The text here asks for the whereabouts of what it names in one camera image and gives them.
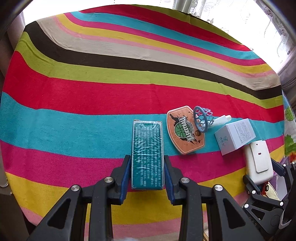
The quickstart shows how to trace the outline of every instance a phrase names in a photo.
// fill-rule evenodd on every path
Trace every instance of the striped tablecloth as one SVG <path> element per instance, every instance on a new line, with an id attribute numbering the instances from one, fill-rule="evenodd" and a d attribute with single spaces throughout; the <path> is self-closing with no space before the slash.
<path id="1" fill-rule="evenodd" d="M 184 105 L 232 121 L 249 118 L 256 140 L 267 141 L 274 159 L 283 157 L 279 77 L 222 30 L 175 10 L 135 5 L 27 25 L 5 79 L 0 137 L 11 189 L 28 220 L 38 224 L 72 184 L 93 185 L 121 165 L 134 119 L 162 121 L 172 165 L 202 185 L 222 184 L 243 202 L 242 150 L 222 156 L 217 128 L 191 155 L 179 155 L 171 143 L 166 113 Z M 129 191 L 112 207 L 114 236 L 176 240 L 180 216 L 165 190 Z"/>

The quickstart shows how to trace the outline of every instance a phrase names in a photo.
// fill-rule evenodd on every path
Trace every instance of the yellow stripe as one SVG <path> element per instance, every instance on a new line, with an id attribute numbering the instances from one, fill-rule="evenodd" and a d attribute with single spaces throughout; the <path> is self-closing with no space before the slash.
<path id="1" fill-rule="evenodd" d="M 230 95 L 234 98 L 257 104 L 266 109 L 283 104 L 282 95 L 260 100 L 250 94 L 220 83 L 184 75 L 125 69 L 108 69 L 57 62 L 37 50 L 26 32 L 23 32 L 16 50 L 21 53 L 25 62 L 31 69 L 48 77 L 101 83 L 156 84 L 198 89 Z"/>
<path id="2" fill-rule="evenodd" d="M 270 157 L 275 161 L 280 162 L 285 155 L 285 147 L 282 145 L 281 147 L 275 149 L 270 153 Z"/>
<path id="3" fill-rule="evenodd" d="M 216 63 L 218 65 L 233 69 L 235 71 L 247 73 L 247 74 L 257 74 L 257 73 L 262 73 L 262 72 L 272 70 L 268 64 L 261 64 L 261 65 L 255 65 L 255 66 L 241 66 L 241 65 L 233 64 L 218 58 L 214 58 L 206 54 L 195 52 L 193 50 L 189 50 L 189 49 L 181 48 L 168 43 L 163 43 L 160 41 L 144 38 L 138 35 L 127 34 L 127 33 L 117 32 L 117 31 L 108 30 L 108 29 L 82 27 L 80 25 L 72 23 L 64 14 L 57 15 L 56 17 L 59 19 L 61 24 L 63 24 L 66 28 L 79 34 L 102 36 L 102 37 L 114 38 L 114 39 L 123 39 L 123 40 L 133 41 L 133 42 L 146 44 L 150 46 L 160 47 L 163 49 L 168 49 L 178 53 L 183 53 L 183 54 L 187 54 L 197 58 L 201 58 L 201 59 Z"/>
<path id="4" fill-rule="evenodd" d="M 243 192 L 242 176 L 245 168 L 228 175 L 202 182 L 212 187 L 223 185 L 232 196 Z M 68 188 L 36 183 L 7 173 L 15 198 L 21 207 L 44 217 Z M 139 224 L 166 221 L 181 216 L 181 206 L 172 206 L 166 190 L 128 192 L 121 206 L 112 206 L 113 224 Z M 86 221 L 89 222 L 89 211 Z"/>
<path id="5" fill-rule="evenodd" d="M 176 18 L 182 22 L 186 22 L 189 23 L 193 26 L 197 26 L 200 27 L 202 29 L 205 29 L 207 31 L 210 31 L 212 33 L 215 33 L 217 35 L 220 35 L 226 39 L 231 40 L 232 42 L 235 42 L 237 44 L 242 45 L 239 41 L 237 41 L 236 39 L 234 39 L 233 37 L 231 37 L 229 34 L 225 33 L 224 31 L 222 31 L 221 29 L 215 27 L 214 25 L 211 25 L 201 19 L 198 19 L 196 17 L 184 14 L 182 12 L 179 12 L 177 10 L 172 10 L 172 9 L 168 9 L 168 8 L 163 8 L 163 7 L 155 7 L 155 6 L 146 6 L 146 5 L 136 5 L 137 7 L 142 7 L 142 8 L 146 8 L 152 11 L 156 11 L 156 12 L 161 12 L 164 13 L 170 17 Z"/>

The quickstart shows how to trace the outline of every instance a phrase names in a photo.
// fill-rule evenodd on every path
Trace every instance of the red stripe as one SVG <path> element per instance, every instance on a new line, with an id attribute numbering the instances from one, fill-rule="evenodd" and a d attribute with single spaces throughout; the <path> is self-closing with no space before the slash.
<path id="1" fill-rule="evenodd" d="M 233 63 L 233 64 L 237 64 L 237 65 L 242 65 L 242 66 L 255 66 L 255 65 L 260 65 L 260 64 L 265 64 L 265 62 L 260 59 L 260 58 L 256 58 L 256 59 L 239 59 L 239 58 L 233 58 L 227 55 L 223 55 L 220 53 L 216 53 L 201 47 L 197 47 L 197 46 L 193 46 L 184 42 L 180 42 L 174 39 L 170 39 L 170 38 L 166 38 L 157 34 L 152 34 L 149 32 L 145 32 L 142 30 L 137 30 L 134 28 L 129 28 L 129 27 L 125 27 L 125 26 L 121 26 L 121 25 L 116 25 L 116 24 L 111 24 L 111 23 L 102 23 L 102 22 L 89 22 L 89 21 L 84 21 L 84 20 L 80 20 L 76 17 L 74 17 L 71 13 L 65 13 L 65 16 L 73 23 L 79 25 L 79 26 L 83 26 L 83 27 L 89 27 L 89 28 L 100 28 L 100 29 L 108 29 L 108 30 L 113 30 L 113 31 L 118 31 L 118 32 L 123 32 L 123 33 L 128 33 L 128 34 L 133 34 L 133 35 L 137 35 L 137 36 L 141 36 L 141 37 L 145 37 L 145 38 L 149 38 L 149 39 L 153 39 L 156 41 L 160 41 L 163 43 L 168 43 L 168 44 L 172 44 L 175 46 L 179 46 L 182 48 L 186 48 L 189 50 L 193 50 L 195 52 L 198 53 L 202 53 L 202 54 L 206 54 L 208 56 L 212 56 L 218 59 L 222 59 L 224 61 Z"/>
<path id="2" fill-rule="evenodd" d="M 244 45 L 235 43 L 229 39 L 226 39 L 218 34 L 202 29 L 200 27 L 191 25 L 190 23 L 183 22 L 176 18 L 170 17 L 164 13 L 152 11 L 146 8 L 132 6 L 132 5 L 111 5 L 91 8 L 80 11 L 82 13 L 95 13 L 103 12 L 121 15 L 125 17 L 139 19 L 148 23 L 156 24 L 158 26 L 183 33 L 194 38 L 205 40 L 214 44 L 218 44 L 230 49 L 239 51 L 250 51 L 250 49 Z"/>
<path id="3" fill-rule="evenodd" d="M 12 57 L 3 91 L 29 108 L 85 115 L 165 114 L 180 106 L 193 108 L 199 105 L 211 109 L 215 116 L 231 115 L 272 123 L 284 119 L 283 106 L 265 109 L 230 95 L 208 91 L 49 78 L 32 70 L 17 51 Z"/>
<path id="4" fill-rule="evenodd" d="M 269 150 L 283 145 L 283 139 L 267 140 Z M 122 164 L 123 158 L 80 158 L 16 147 L 1 141 L 5 171 L 33 182 L 70 187 L 95 184 Z M 245 167 L 243 149 L 225 156 L 220 151 L 170 156 L 172 166 L 195 182 L 203 182 L 227 175 Z"/>

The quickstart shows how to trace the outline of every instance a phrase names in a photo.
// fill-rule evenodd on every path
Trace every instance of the white plastic device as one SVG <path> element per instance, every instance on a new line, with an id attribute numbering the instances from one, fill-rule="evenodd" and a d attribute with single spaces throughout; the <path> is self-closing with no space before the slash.
<path id="1" fill-rule="evenodd" d="M 266 141 L 255 141 L 244 146 L 247 174 L 258 185 L 269 181 L 274 171 Z"/>

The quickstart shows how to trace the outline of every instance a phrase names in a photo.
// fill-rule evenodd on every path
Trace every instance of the fine print on white box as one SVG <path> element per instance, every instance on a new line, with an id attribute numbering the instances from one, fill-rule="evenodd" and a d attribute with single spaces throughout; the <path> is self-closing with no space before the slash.
<path id="1" fill-rule="evenodd" d="M 215 132 L 215 137 L 222 155 L 225 155 L 247 144 L 256 135 L 250 120 L 243 119 L 224 125 Z"/>

